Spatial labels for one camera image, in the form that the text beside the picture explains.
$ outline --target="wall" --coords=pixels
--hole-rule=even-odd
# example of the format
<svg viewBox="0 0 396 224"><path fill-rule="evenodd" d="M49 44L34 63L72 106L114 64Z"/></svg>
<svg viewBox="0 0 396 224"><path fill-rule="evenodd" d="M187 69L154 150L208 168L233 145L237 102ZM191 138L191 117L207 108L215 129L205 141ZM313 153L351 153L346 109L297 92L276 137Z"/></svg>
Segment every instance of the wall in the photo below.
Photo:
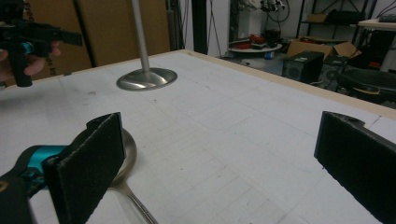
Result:
<svg viewBox="0 0 396 224"><path fill-rule="evenodd" d="M209 19L210 19L210 1L206 1L207 4L207 25L209 26ZM229 27L229 10L230 10L230 0L212 0L213 2L213 13L216 21L216 26L217 26L217 32L219 36L219 47L221 51L221 55L224 55L225 52L227 51L228 48L228 27ZM297 32L297 25L298 25L298 20L299 20L299 15L300 15L300 9L301 9L301 2L302 0L296 1L296 0L289 0L290 3L290 16L289 18L280 23L281 27L281 32L282 32L282 37L286 38L292 38L295 37L296 32ZM387 7L392 0L379 0L376 3L375 11L374 11L374 17L384 8ZM305 7L304 7L304 14L309 14L311 12L311 6L312 6L313 0L306 0L305 1ZM185 0L185 1L180 1L181 4L181 13L184 15L185 11L183 10L185 6L189 6L189 11L188 11L188 22L187 22L187 35L186 35L186 49L193 49L193 39L192 39L192 18L191 18L191 1L190 0ZM262 27L264 26L266 22L266 16L265 13L260 12L262 16L249 16L245 15L243 18L241 18L240 24L246 24L248 27L248 31L258 31L262 30ZM281 10L279 14L279 18L282 19L286 16L287 10ZM268 29L277 29L278 24L276 22L269 21L267 25ZM343 30L339 30L337 38L352 38L351 35L340 35L340 34L348 34L349 32L343 32ZM304 25L301 28L300 34L304 35L306 34L307 27ZM214 28L212 26L211 28L211 36L209 39L209 45L208 45L208 55L211 56L219 56L219 50L218 50L218 45L216 41L216 37L214 35ZM331 36L332 31L327 31L328 33L323 33L325 32L324 29L320 29L318 31L313 31L312 34L317 34L315 32L320 32L321 35L329 35Z"/></svg>
<svg viewBox="0 0 396 224"><path fill-rule="evenodd" d="M130 0L77 0L76 3L89 39L95 66L139 57ZM169 51L165 2L140 1L139 5L148 55Z"/></svg>

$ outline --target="table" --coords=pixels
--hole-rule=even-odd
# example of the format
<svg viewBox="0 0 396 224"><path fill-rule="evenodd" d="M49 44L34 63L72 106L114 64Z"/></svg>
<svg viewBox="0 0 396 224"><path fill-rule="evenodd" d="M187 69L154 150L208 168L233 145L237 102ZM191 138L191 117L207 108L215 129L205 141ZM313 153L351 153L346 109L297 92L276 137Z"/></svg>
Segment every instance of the table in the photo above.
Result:
<svg viewBox="0 0 396 224"><path fill-rule="evenodd" d="M393 31L396 32L396 22L379 22L378 19L371 19L368 21L360 21L359 26L365 27L366 29L375 29L383 31ZM393 39L392 45L390 46L387 55L385 56L384 62L381 65L381 71L388 72L391 65L395 63L396 58L396 37Z"/></svg>
<svg viewBox="0 0 396 224"><path fill-rule="evenodd" d="M0 175L26 148L68 145L87 121L121 112L138 147L128 185L160 223L378 223L314 150L323 110L396 142L395 110L188 50L149 60L176 82L118 89L134 60L0 91ZM38 223L57 222L46 191L31 204ZM88 223L125 223L127 211L110 194Z"/></svg>

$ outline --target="shelf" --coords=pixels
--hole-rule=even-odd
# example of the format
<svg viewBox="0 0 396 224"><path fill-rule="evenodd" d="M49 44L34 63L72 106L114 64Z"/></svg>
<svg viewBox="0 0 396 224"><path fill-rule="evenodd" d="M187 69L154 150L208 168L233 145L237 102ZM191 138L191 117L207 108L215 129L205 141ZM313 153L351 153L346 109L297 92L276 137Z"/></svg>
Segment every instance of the shelf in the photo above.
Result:
<svg viewBox="0 0 396 224"><path fill-rule="evenodd" d="M356 11L359 11L360 13L362 13L362 12L365 13L365 17L361 18L364 20L365 18L371 18L373 16L373 12L374 12L377 0L359 0L359 1L358 0L348 0L348 1L333 0L330 2L330 4L327 7L325 7L325 9L322 9L322 10L317 10L317 2L320 2L322 4L329 3L329 1L324 1L324 0L313 0L311 14L315 14L317 12L326 13L326 12L329 12L329 11L332 11L335 9L337 11L343 11L343 10L345 10L345 3L349 3L351 6L353 6L356 9ZM360 8L356 7L356 3L361 3ZM332 38L335 38L335 34L337 32L338 27L344 26L344 27L354 28L352 43L356 42L356 38L357 38L357 35L359 32L359 26L357 23L345 24L345 23L334 23L334 22L303 21L302 18L303 18L303 14L304 14L304 8L305 8L305 0L302 0L301 8L300 8L300 18L299 18L298 25L297 25L296 38L298 38L300 36L300 28L301 28L302 24L307 24L308 29L306 31L306 35L310 35L311 26L315 26L315 25L332 26Z"/></svg>

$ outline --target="spoon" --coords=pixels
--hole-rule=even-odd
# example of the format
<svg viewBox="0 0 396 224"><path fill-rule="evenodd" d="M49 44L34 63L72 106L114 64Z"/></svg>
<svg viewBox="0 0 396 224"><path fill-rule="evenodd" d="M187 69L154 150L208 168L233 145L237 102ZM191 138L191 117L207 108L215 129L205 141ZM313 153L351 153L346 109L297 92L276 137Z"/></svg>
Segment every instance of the spoon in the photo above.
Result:
<svg viewBox="0 0 396 224"><path fill-rule="evenodd" d="M149 210L143 205L139 199L134 195L132 190L129 188L128 184L126 183L126 179L129 177L132 169L134 168L134 162L136 161L136 143L132 136L126 131L122 130L122 141L125 149L125 160L119 170L119 173L113 179L109 189L113 189L128 198L131 199L133 204L137 207L140 214L149 224L158 224Z"/></svg>

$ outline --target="speaker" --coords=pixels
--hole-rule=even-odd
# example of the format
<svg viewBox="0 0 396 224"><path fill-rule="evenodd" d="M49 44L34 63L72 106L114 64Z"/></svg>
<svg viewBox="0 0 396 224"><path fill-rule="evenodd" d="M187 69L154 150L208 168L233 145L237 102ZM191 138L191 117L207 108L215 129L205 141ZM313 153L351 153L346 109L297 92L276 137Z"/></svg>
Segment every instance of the speaker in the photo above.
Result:
<svg viewBox="0 0 396 224"><path fill-rule="evenodd" d="M341 55L329 55L323 62L318 86L325 90L336 91L338 87L337 78L345 71L348 59L348 57Z"/></svg>
<svg viewBox="0 0 396 224"><path fill-rule="evenodd" d="M303 83L318 81L323 64L324 53L303 51L283 61L282 77L290 78Z"/></svg>

